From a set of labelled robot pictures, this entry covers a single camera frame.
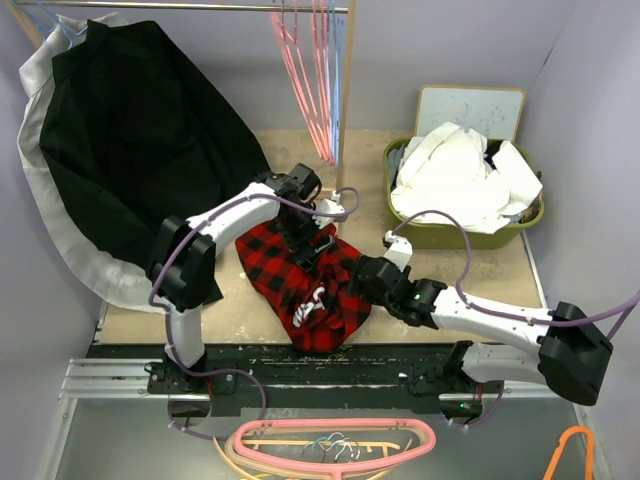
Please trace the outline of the red black plaid shirt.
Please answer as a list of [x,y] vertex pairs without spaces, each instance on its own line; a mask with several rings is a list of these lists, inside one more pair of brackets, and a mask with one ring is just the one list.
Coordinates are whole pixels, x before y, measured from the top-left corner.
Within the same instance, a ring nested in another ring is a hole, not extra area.
[[331,224],[314,238],[323,251],[306,271],[294,262],[276,222],[262,223],[235,241],[240,263],[255,290],[274,311],[293,347],[330,352],[368,319],[372,305],[348,293],[360,252],[336,236]]

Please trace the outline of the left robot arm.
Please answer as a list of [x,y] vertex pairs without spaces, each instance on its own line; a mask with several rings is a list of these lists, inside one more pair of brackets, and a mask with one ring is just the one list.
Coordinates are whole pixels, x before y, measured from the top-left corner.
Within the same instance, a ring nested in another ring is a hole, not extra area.
[[320,186],[315,172],[298,164],[290,173],[259,175],[239,194],[202,214],[169,216],[162,222],[146,270],[148,303],[164,311],[164,350],[174,363],[170,378],[182,391],[194,392],[205,382],[201,311],[222,298],[215,280],[219,254],[251,229],[274,220],[294,258],[310,266],[322,251],[314,237],[345,212],[337,192],[312,198]]

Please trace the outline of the blue wire hanger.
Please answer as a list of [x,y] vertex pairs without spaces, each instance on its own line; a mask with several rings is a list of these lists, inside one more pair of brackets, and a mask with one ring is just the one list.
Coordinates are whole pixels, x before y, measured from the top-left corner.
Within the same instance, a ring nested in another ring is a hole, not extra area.
[[342,54],[345,40],[345,22],[340,18],[334,1],[328,2],[329,10],[329,73],[330,73],[330,140],[331,153],[335,162],[338,162],[339,127],[341,110],[341,76]]

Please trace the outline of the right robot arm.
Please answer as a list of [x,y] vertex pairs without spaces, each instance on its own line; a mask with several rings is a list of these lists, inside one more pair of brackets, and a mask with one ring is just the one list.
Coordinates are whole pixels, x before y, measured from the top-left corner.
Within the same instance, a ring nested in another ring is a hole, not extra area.
[[382,306],[412,327],[483,337],[457,342],[445,366],[446,383],[467,391],[476,383],[516,381],[548,387],[575,404],[596,404],[613,345],[577,306],[525,308],[466,295],[443,282],[409,277],[385,257],[362,255],[349,292]]

